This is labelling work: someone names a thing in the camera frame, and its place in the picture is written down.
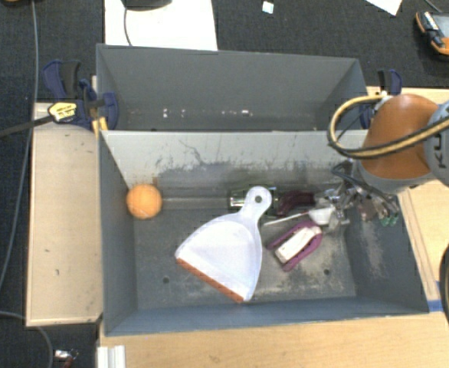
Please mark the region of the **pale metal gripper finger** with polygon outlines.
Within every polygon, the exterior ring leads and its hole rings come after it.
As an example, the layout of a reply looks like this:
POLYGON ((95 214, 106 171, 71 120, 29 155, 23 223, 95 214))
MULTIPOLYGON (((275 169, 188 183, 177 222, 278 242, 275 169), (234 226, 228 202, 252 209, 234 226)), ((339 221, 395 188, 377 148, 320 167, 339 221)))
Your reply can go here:
POLYGON ((343 194, 337 189, 327 189, 315 194, 317 208, 334 207, 341 208, 343 194))
POLYGON ((326 226, 326 233, 331 235, 338 234, 349 224, 350 220, 345 212, 333 211, 326 226))

